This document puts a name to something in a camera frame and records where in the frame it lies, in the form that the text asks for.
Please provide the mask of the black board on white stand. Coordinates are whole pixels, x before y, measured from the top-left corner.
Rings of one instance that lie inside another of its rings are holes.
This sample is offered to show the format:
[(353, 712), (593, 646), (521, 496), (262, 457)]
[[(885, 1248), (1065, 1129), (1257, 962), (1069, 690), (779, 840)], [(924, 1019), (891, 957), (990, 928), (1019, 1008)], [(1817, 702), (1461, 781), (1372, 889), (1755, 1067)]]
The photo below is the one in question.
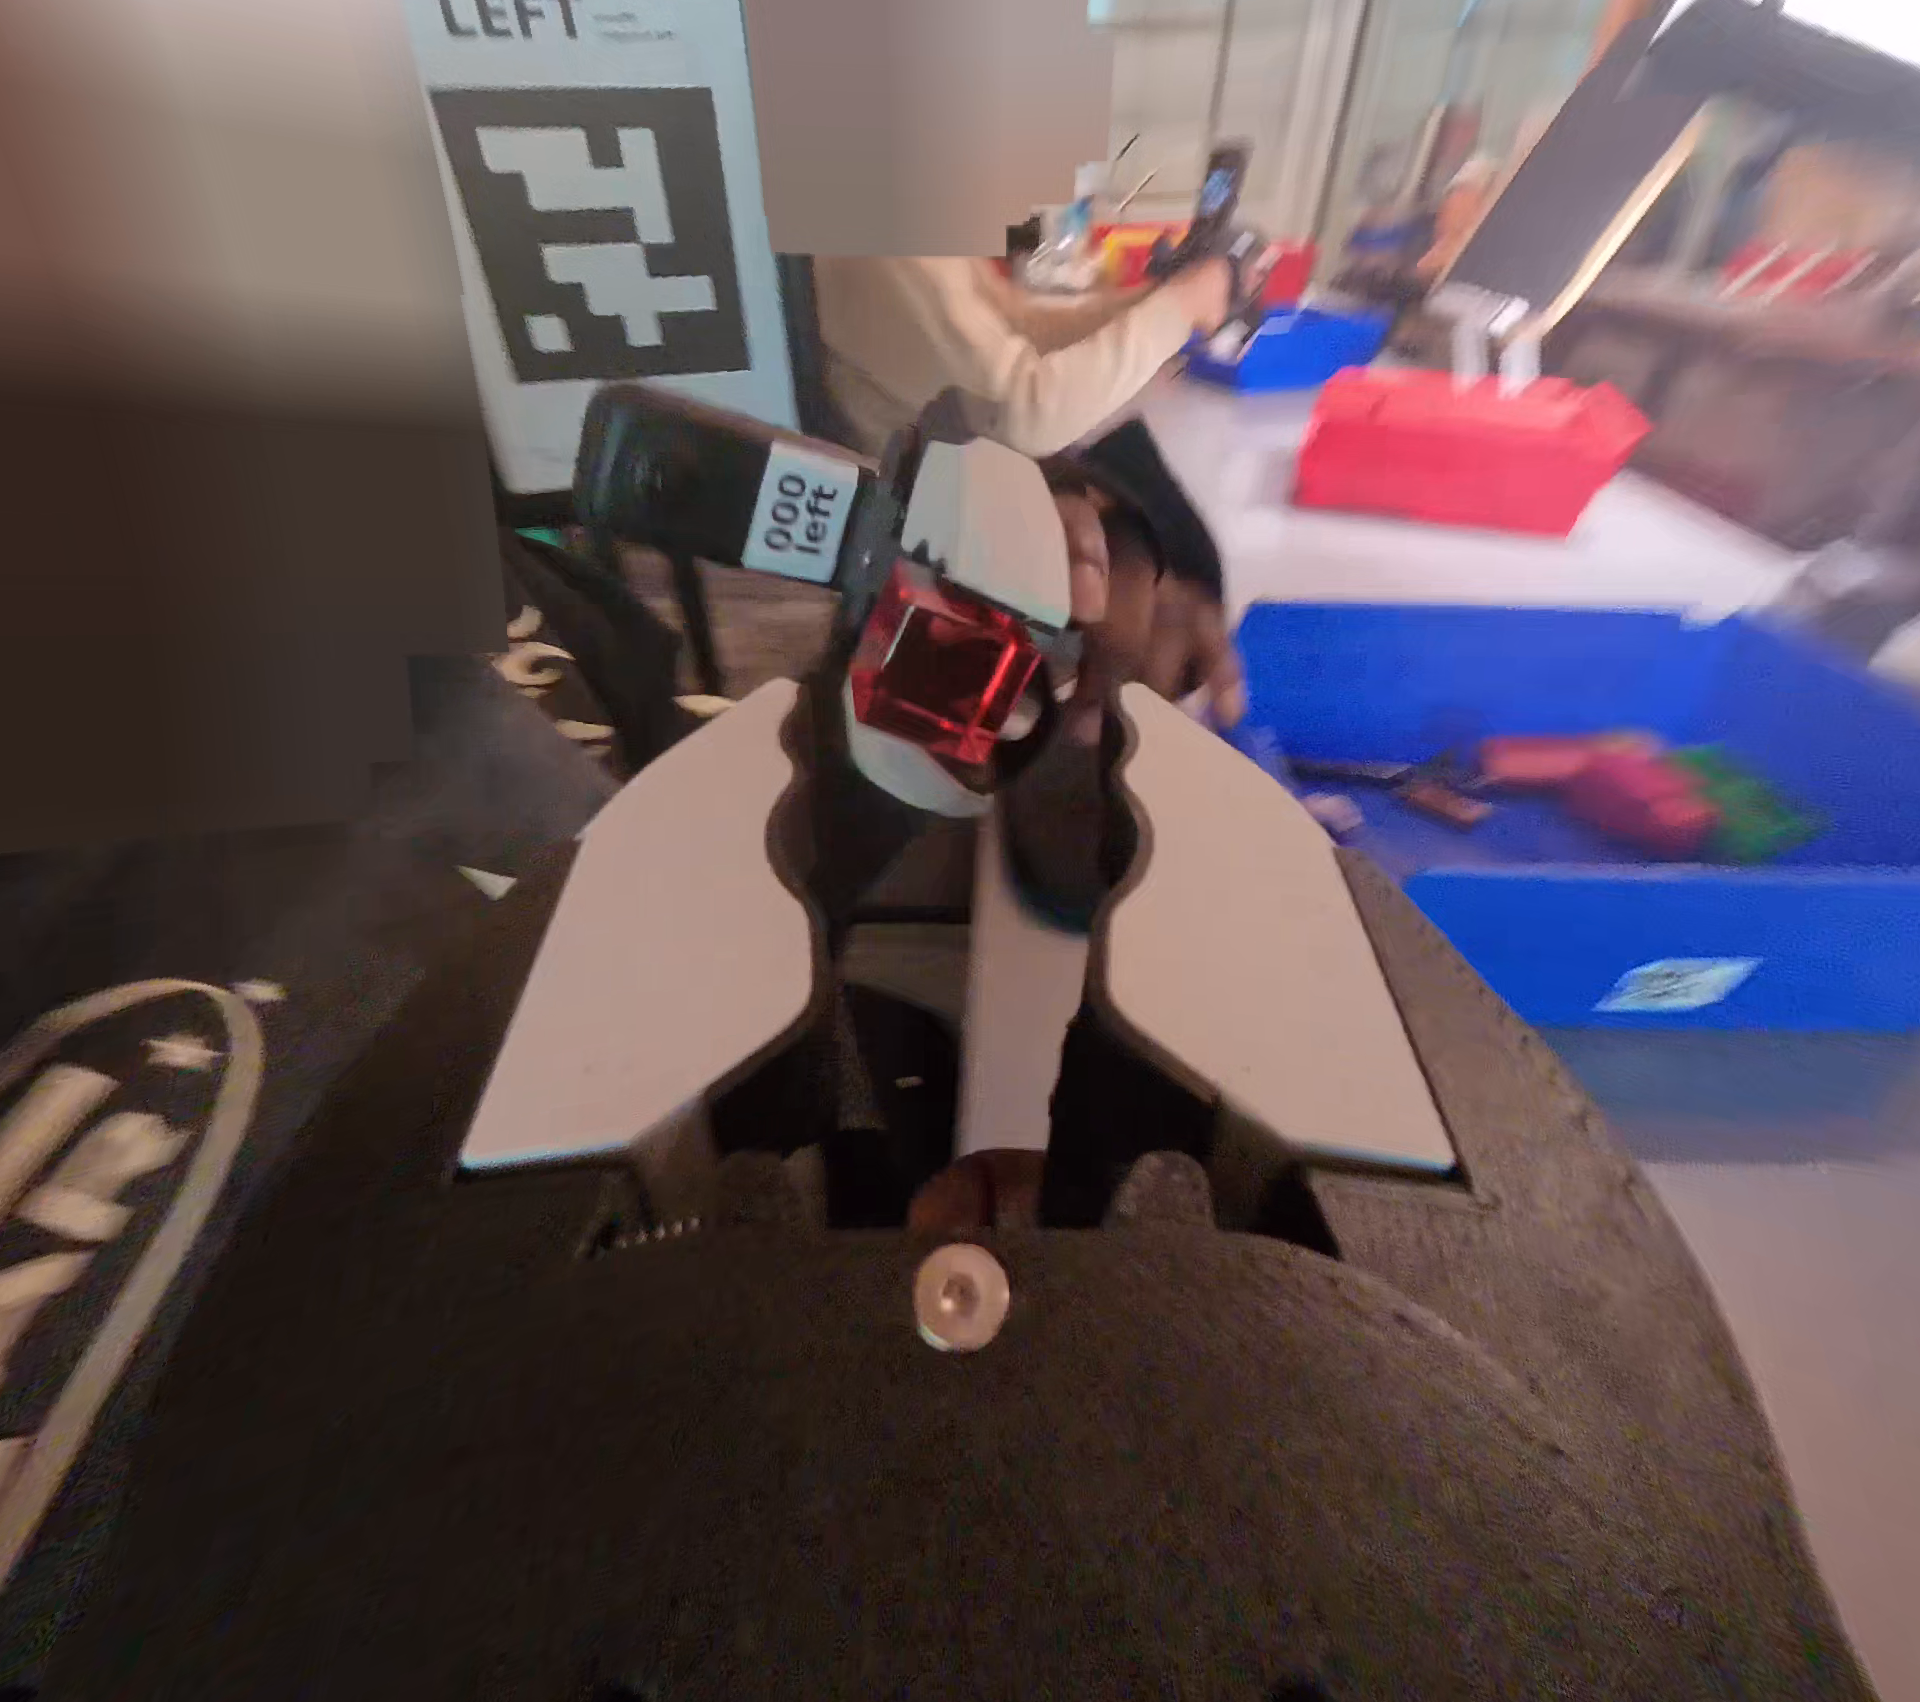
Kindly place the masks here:
[(1457, 392), (1491, 377), (1518, 393), (1552, 329), (1587, 297), (1680, 175), (1708, 105), (1649, 53), (1681, 0), (1626, 21), (1500, 180), (1426, 295), (1450, 330)]

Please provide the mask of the person's left hand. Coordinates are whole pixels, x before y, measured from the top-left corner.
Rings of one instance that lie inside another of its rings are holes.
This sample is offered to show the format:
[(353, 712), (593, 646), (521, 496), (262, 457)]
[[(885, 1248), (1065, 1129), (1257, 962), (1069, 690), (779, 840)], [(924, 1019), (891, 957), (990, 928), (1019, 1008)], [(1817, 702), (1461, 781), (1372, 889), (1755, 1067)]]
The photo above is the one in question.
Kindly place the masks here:
[(1247, 693), (1223, 606), (1174, 574), (1133, 500), (1067, 461), (1042, 472), (1067, 538), (1071, 624), (1082, 635), (1059, 705), (1061, 738), (1095, 749), (1129, 680), (1169, 702), (1200, 696), (1216, 730), (1234, 726)]

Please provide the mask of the person's right hand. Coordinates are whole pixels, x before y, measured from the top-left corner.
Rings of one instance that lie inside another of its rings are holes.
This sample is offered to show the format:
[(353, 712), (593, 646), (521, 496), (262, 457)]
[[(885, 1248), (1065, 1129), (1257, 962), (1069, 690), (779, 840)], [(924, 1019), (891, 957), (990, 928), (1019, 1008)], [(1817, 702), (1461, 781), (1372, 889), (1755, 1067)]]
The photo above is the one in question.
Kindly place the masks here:
[(1041, 1226), (1044, 1155), (975, 1149), (928, 1177), (906, 1205), (913, 1236), (976, 1236)]

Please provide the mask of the green toy block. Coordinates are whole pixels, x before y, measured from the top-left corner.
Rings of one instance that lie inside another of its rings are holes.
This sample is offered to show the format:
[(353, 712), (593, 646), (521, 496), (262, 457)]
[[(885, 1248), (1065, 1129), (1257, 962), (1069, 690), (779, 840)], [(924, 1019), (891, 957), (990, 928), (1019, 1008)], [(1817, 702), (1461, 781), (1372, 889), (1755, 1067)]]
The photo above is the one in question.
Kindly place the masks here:
[(1713, 811), (1704, 860), (1755, 867), (1809, 849), (1824, 833), (1824, 819), (1784, 795), (1770, 778), (1721, 747), (1685, 747), (1666, 764), (1691, 781)]

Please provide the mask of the red toy block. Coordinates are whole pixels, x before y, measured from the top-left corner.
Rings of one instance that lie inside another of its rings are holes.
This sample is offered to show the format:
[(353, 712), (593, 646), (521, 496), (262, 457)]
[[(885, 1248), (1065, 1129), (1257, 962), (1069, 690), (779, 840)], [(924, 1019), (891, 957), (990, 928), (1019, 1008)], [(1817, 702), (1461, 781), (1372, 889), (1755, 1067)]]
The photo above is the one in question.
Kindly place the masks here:
[(1573, 821), (1642, 856), (1694, 860), (1724, 810), (1700, 778), (1642, 731), (1485, 738), (1478, 781), (1498, 795), (1543, 795)]

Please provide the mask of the small blue plastic bin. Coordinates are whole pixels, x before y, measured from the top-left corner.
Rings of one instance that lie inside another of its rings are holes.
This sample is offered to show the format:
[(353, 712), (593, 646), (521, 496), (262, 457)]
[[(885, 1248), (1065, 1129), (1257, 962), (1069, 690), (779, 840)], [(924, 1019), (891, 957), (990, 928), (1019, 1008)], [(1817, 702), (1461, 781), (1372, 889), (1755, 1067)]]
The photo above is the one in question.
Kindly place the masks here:
[(1369, 368), (1395, 324), (1376, 307), (1282, 304), (1258, 326), (1223, 329), (1183, 349), (1186, 377), (1228, 393), (1295, 393)]

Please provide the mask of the red plastic bin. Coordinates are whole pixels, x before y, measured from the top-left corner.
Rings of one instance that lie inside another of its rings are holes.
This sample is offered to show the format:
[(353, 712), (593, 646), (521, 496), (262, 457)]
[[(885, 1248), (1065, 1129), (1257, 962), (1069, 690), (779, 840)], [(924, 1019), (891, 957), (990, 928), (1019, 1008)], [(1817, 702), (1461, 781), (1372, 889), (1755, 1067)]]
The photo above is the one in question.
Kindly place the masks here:
[(1319, 389), (1293, 461), (1295, 507), (1567, 539), (1648, 436), (1611, 383), (1419, 368), (1343, 368)]

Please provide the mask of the black printed shirt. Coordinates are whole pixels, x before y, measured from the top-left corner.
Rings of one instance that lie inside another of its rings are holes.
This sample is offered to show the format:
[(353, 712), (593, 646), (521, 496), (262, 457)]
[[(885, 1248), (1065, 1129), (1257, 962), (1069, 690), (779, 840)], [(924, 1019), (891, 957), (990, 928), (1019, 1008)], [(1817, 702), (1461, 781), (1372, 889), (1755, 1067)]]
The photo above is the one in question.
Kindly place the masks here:
[(609, 800), (585, 658), (525, 611), (414, 665), (416, 750), (344, 821), (4, 856), (4, 1603), (95, 1547), (88, 1454), (237, 1191), (463, 907)]

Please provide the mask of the red acrylic cube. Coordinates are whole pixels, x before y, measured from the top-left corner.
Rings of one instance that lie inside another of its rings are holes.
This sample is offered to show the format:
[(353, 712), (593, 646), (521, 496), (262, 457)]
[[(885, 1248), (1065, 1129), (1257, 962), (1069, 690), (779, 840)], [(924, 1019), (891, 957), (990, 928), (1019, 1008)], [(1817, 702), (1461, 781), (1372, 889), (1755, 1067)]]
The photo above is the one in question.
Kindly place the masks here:
[(854, 720), (975, 770), (996, 750), (1041, 658), (1019, 613), (897, 560), (854, 643)]

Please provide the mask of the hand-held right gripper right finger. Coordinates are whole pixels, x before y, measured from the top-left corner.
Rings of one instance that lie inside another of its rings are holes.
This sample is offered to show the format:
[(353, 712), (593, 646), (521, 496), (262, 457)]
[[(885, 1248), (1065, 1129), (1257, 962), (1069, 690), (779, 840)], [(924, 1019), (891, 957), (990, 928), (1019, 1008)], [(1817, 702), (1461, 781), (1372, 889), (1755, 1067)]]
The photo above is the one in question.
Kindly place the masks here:
[(1092, 934), (1092, 1003), (1203, 1116), (1216, 1212), (1330, 1170), (1454, 1186), (1457, 1155), (1331, 836), (1228, 738), (1118, 696), (1137, 853)]

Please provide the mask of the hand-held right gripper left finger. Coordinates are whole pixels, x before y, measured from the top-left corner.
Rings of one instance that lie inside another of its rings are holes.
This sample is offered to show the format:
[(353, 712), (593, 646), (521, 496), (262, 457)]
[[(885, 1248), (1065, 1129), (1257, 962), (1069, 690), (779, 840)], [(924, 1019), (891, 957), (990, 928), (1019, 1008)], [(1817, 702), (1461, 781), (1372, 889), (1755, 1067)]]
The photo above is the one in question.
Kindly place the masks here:
[(580, 832), (462, 1170), (627, 1153), (802, 1026), (819, 938), (773, 860), (799, 705), (798, 680), (768, 680)]

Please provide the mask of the tag poster on black stand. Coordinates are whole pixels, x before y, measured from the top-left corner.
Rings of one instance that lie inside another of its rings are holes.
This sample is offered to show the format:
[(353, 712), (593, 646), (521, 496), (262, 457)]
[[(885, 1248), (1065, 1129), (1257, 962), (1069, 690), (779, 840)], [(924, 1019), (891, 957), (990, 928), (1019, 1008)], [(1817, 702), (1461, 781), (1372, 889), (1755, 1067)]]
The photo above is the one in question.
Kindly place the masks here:
[(723, 698), (702, 567), (597, 556), (589, 400), (652, 383), (807, 436), (740, 0), (400, 0), (442, 171), (510, 622), (589, 646), (630, 778)]

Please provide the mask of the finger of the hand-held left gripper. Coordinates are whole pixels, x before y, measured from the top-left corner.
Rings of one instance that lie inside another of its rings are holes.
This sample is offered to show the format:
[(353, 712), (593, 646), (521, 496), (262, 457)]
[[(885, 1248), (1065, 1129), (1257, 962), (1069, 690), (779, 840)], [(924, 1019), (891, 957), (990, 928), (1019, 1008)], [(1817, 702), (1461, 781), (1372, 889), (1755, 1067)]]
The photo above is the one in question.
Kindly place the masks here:
[(928, 439), (903, 511), (903, 556), (1024, 622), (1071, 620), (1067, 532), (1037, 461), (992, 439)]
[(857, 775), (895, 803), (951, 821), (980, 821), (994, 806), (994, 791), (957, 778), (918, 742), (863, 721), (849, 686), (849, 757)]

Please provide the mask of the blue bin with tag sticker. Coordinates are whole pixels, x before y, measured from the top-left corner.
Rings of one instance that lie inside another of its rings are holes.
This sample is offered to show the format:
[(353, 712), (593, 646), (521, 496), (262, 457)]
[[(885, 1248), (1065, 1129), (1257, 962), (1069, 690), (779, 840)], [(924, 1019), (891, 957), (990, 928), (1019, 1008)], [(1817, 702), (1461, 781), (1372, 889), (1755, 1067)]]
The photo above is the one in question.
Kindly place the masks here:
[(1468, 829), (1351, 791), (1369, 856), (1526, 1022), (1914, 1031), (1914, 693), (1761, 620), (1450, 603), (1253, 603), (1231, 742), (1313, 767), (1476, 765), (1491, 738), (1656, 738), (1761, 782), (1800, 840), (1656, 859), (1550, 795)]

